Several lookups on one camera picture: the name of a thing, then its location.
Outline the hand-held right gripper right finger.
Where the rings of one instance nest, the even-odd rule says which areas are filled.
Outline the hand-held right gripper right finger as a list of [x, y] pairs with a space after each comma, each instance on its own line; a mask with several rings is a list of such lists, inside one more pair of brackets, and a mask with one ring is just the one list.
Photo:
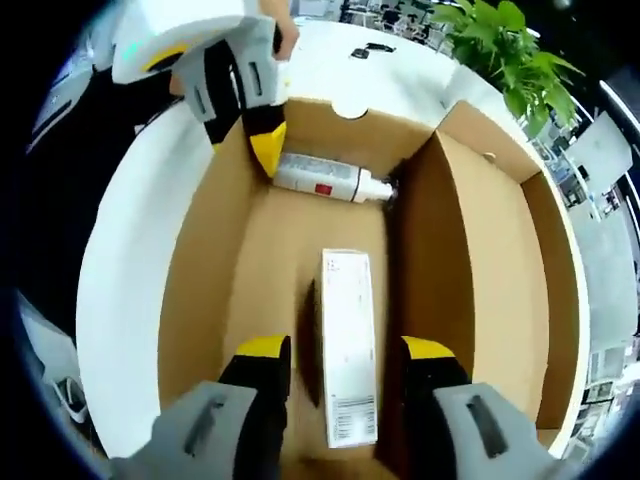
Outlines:
[[409, 479], [568, 479], [534, 424], [453, 351], [404, 336], [402, 412]]

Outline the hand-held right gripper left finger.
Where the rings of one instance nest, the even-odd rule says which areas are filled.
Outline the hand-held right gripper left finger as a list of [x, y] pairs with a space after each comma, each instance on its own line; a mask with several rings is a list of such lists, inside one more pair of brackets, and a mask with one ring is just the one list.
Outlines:
[[143, 447], [111, 460], [113, 478], [279, 478], [290, 385], [290, 336], [250, 339], [217, 381], [161, 412]]

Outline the person's left hand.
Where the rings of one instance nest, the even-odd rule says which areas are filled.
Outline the person's left hand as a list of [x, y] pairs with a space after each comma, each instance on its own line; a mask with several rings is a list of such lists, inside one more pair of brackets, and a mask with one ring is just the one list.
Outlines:
[[300, 37], [298, 26], [287, 10], [271, 13], [280, 32], [279, 41], [274, 47], [274, 56], [278, 61], [288, 61]]

